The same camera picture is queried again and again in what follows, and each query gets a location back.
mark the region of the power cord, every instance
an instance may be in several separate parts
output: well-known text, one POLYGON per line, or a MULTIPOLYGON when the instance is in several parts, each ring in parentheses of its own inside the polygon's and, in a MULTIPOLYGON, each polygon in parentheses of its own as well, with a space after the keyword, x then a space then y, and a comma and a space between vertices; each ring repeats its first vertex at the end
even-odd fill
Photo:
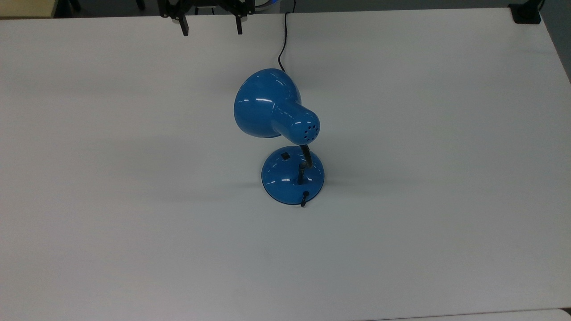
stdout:
MULTIPOLYGON (((296 5, 296 0, 293 0, 293 9, 291 10, 291 13, 295 12, 295 5, 296 5)), ((284 15, 284 46, 282 47, 282 51, 280 52, 280 55, 278 56, 278 64, 280 65, 280 68, 282 69, 282 71, 285 73, 285 69, 284 66, 282 65, 282 54, 284 53, 284 50, 286 49, 286 43, 287 43, 287 15, 290 14, 290 12, 286 12, 284 15)))

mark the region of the blue lamp base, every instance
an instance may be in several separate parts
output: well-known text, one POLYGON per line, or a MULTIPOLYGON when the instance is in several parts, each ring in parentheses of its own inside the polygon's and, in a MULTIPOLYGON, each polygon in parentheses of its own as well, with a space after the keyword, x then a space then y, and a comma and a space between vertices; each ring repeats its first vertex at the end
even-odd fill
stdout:
POLYGON ((313 152, 313 167, 306 168, 303 183, 299 184, 299 164, 305 157, 299 146, 282 147, 274 151, 262 167, 262 184, 266 192, 276 201, 284 204, 301 204, 314 198, 325 181, 325 173, 321 161, 313 152))

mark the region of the table surface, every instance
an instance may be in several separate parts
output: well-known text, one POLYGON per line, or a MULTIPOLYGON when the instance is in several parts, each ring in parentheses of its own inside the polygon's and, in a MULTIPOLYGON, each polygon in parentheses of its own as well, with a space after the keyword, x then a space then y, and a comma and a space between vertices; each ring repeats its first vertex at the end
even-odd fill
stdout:
POLYGON ((0 18, 53 18, 58 0, 0 0, 0 18))
POLYGON ((292 14, 306 208, 232 106, 283 16, 0 22, 4 320, 342 321, 571 306, 571 86, 508 9, 292 14))
POLYGON ((520 311, 490 314, 469 314, 413 318, 408 321, 570 321, 563 310, 520 311))

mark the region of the floor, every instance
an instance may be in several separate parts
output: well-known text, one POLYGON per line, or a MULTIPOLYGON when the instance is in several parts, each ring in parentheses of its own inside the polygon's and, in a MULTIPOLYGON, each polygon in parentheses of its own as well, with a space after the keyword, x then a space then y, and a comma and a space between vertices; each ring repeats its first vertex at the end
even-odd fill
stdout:
MULTIPOLYGON (((145 0, 145 10, 139 10, 135 0, 79 0, 80 12, 71 12, 60 6, 59 15, 72 17, 131 17, 159 15, 156 0, 145 0)), ((285 13, 293 8, 294 0, 282 0, 278 5, 285 13)), ((507 7, 509 3, 523 3, 522 0, 297 0, 296 12, 336 12, 371 10, 413 10, 413 9, 456 9, 471 7, 507 7)), ((215 14, 228 14, 217 7, 215 14)), ((210 10, 199 11, 210 15, 210 10)), ((567 76, 571 79, 571 0, 546 0, 541 10, 549 34, 555 44, 567 76)))

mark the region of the blue desk lamp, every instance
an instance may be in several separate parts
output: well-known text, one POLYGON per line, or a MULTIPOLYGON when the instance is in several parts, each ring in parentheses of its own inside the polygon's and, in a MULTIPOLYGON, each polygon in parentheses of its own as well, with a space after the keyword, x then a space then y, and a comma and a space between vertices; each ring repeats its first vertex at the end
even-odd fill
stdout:
POLYGON ((234 118, 246 134, 283 136, 298 146, 282 147, 266 159, 262 184, 278 202, 301 204, 321 190, 325 175, 319 158, 308 144, 319 134, 319 118, 301 105, 299 90, 279 69, 251 75, 236 95, 234 118))

